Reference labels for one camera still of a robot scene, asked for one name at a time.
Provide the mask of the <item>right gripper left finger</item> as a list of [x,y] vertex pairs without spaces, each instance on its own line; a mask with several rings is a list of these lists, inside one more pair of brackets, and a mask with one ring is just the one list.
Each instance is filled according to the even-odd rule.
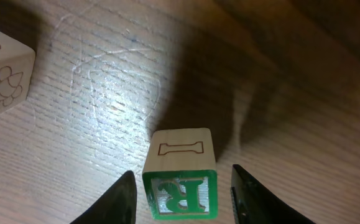
[[136,206],[136,180],[129,170],[71,224],[135,224]]

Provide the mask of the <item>red U block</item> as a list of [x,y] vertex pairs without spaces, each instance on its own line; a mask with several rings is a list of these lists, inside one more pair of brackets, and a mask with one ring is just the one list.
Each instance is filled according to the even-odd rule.
[[0,114],[27,98],[35,51],[0,32]]

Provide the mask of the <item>green R block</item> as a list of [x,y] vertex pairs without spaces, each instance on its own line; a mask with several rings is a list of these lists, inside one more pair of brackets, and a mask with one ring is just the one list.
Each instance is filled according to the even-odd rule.
[[216,218],[218,175],[211,131],[208,128],[156,131],[142,180],[152,218]]

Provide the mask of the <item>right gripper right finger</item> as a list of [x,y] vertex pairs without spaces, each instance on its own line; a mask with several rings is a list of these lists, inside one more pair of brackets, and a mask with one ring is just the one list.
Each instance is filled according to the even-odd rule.
[[232,166],[231,200],[236,224],[314,224],[239,164]]

